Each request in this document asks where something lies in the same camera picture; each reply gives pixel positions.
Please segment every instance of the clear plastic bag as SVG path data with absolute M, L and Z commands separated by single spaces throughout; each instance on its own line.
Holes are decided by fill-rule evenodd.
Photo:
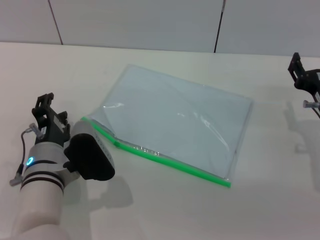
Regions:
M 116 146 L 230 187 L 252 101 L 129 66 L 84 119 Z

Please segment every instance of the black bracket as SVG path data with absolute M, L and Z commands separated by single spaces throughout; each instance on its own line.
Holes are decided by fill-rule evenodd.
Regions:
M 35 144 L 42 142 L 52 142 L 64 146 L 70 139 L 70 124 L 68 124 L 68 114 L 63 111 L 57 114 L 51 107 L 54 94 L 49 93 L 39 96 L 32 114 L 35 117 L 38 128 L 44 133 L 44 138 L 36 139 Z
M 305 71 L 299 53 L 295 52 L 288 71 L 294 80 L 294 87 L 296 89 L 307 91 L 312 95 L 315 102 L 320 102 L 320 81 L 318 76 L 320 69 Z

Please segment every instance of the white tabletop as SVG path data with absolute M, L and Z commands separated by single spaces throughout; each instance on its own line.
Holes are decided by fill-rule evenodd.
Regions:
M 61 225 L 74 240 L 313 240 L 320 236 L 320 120 L 302 108 L 290 57 L 0 43 L 0 238 L 10 235 L 22 157 L 20 133 L 37 97 L 75 123 L 128 64 L 254 100 L 230 189 L 115 148 L 107 182 L 65 189 Z M 306 70 L 320 58 L 302 58 Z M 26 137 L 26 150 L 34 144 Z

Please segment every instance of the table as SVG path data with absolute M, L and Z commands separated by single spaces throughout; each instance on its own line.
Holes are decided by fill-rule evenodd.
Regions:
M 254 100 L 230 189 L 115 148 L 116 175 L 66 187 L 61 225 L 74 240 L 313 240 L 320 236 L 320 120 L 293 86 L 286 56 L 0 43 L 0 238 L 10 235 L 19 188 L 20 133 L 38 96 L 75 123 L 128 64 Z M 306 70 L 320 58 L 302 58 Z M 34 144 L 26 136 L 26 149 Z

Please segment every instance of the blue led light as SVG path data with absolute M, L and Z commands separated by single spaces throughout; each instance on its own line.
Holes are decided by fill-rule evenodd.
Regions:
M 26 161 L 26 165 L 29 166 L 34 161 L 34 157 L 29 157 L 28 161 Z

